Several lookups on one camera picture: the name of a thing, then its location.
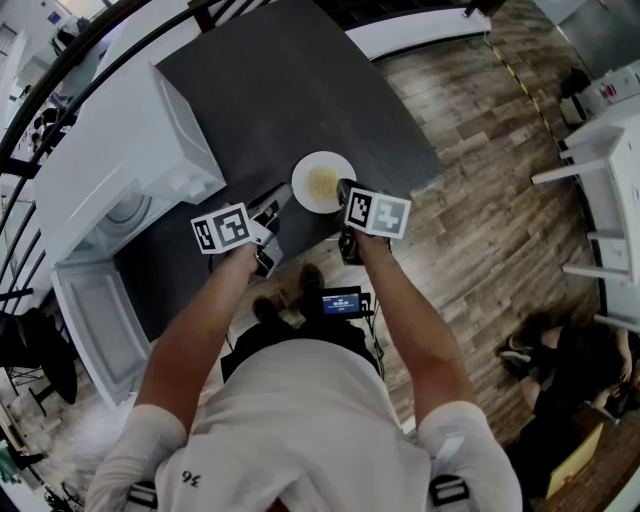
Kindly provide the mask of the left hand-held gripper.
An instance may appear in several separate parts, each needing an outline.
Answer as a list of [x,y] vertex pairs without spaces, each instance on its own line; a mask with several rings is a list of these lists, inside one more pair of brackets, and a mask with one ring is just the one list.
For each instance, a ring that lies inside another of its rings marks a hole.
[[[265,192],[258,204],[259,216],[277,216],[291,199],[292,187],[281,183]],[[221,255],[246,244],[256,246],[257,275],[270,277],[283,258],[276,235],[250,218],[244,203],[237,203],[191,220],[199,250]]]

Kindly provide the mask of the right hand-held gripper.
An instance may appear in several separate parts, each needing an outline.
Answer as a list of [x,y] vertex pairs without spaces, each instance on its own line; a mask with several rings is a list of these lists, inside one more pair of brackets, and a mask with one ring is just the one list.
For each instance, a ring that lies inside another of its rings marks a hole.
[[345,265],[362,265],[356,232],[387,241],[404,237],[411,208],[409,200],[372,191],[349,178],[338,180],[337,196],[343,218],[338,246]]

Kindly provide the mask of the pale yellow food portion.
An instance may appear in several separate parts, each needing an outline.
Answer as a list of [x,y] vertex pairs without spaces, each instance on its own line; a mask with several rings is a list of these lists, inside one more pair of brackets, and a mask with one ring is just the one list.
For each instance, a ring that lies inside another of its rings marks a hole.
[[308,174],[308,187],[315,199],[335,199],[337,196],[338,174],[330,167],[313,167]]

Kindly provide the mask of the white round plate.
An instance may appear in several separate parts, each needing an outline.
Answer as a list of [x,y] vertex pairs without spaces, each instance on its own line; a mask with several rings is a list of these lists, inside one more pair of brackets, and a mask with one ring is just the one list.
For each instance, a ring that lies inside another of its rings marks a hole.
[[330,167],[338,178],[356,179],[356,173],[349,161],[330,151],[316,151],[303,157],[294,167],[291,186],[296,200],[305,209],[317,214],[332,214],[340,210],[338,196],[335,199],[315,199],[308,187],[308,174],[313,167]]

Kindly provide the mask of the white microwave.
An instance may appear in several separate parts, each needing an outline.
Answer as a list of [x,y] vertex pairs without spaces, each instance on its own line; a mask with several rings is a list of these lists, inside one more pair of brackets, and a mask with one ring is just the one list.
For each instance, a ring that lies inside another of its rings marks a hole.
[[[150,63],[116,77],[83,107],[33,184],[55,295],[99,394],[117,406],[141,383],[150,345],[115,255],[180,203],[225,187],[184,96]],[[106,214],[124,197],[151,198],[136,226]]]

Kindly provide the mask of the person's right forearm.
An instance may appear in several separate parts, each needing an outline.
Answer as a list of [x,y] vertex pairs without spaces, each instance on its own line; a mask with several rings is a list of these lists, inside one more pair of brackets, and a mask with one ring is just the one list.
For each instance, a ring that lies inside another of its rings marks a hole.
[[445,404],[473,403],[463,355],[448,325],[409,280],[385,239],[357,232],[356,241],[391,340],[411,378],[416,422]]

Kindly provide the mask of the person's left forearm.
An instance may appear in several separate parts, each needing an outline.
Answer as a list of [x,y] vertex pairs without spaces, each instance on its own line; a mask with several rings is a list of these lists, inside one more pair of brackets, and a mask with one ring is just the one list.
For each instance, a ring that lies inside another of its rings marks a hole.
[[257,270],[252,243],[229,252],[159,338],[135,404],[174,415],[189,431],[204,384],[217,361],[230,323]]

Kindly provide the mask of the person's right shoe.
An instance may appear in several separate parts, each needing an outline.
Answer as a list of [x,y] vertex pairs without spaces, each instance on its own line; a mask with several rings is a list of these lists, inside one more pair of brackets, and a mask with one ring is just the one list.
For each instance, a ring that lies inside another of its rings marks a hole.
[[299,276],[299,290],[301,299],[315,299],[321,296],[325,288],[324,275],[320,269],[311,263],[301,268]]

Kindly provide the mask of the person's left shoe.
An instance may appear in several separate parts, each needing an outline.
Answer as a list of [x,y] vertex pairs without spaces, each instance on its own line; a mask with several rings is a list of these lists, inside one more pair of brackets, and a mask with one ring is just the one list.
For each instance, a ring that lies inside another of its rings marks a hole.
[[281,321],[278,308],[266,296],[259,296],[254,300],[252,311],[259,323],[272,324]]

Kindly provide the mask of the person's black trousers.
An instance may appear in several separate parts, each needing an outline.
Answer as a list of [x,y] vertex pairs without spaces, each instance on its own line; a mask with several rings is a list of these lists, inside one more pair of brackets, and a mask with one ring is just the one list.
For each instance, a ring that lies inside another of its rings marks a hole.
[[364,332],[346,320],[324,316],[309,318],[298,328],[280,318],[254,325],[222,358],[221,372],[224,381],[235,372],[262,381],[279,375],[334,391],[369,390],[383,383]]

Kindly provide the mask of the person in white coat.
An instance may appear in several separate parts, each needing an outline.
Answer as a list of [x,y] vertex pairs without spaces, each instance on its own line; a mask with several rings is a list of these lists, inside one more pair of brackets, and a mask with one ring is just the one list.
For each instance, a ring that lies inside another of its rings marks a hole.
[[133,408],[96,472],[87,512],[133,508],[150,483],[157,512],[429,512],[430,484],[462,480],[470,512],[521,512],[515,472],[476,405],[454,401],[399,426],[373,366],[337,345],[289,340],[245,360],[187,432]]

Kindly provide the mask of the black bag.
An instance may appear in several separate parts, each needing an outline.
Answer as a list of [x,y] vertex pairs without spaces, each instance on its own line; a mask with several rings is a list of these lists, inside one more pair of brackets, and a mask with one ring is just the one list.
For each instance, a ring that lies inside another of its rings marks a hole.
[[561,97],[565,99],[579,94],[590,84],[591,79],[583,70],[572,67],[569,74],[561,82]]

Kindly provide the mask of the white shelving unit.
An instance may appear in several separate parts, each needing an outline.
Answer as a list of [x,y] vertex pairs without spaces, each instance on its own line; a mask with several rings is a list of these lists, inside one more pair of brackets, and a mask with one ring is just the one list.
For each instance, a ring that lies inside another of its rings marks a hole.
[[562,271],[603,284],[595,321],[640,334],[640,94],[607,107],[564,144],[568,164],[531,178],[573,178],[586,198],[594,262]]

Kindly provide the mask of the white box red print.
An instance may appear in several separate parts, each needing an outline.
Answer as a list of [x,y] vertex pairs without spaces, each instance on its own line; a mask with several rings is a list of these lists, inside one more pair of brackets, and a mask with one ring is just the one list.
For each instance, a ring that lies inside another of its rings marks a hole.
[[569,126],[579,126],[608,107],[640,94],[640,59],[609,71],[581,93],[560,100],[560,110]]

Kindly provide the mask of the yellow cardboard box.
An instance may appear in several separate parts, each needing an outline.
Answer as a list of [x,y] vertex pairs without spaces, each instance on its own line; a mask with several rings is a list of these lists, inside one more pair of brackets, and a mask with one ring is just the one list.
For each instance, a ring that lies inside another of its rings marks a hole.
[[576,475],[593,458],[604,428],[604,423],[598,423],[584,440],[573,449],[569,455],[551,472],[545,499],[550,499],[564,487],[570,485]]

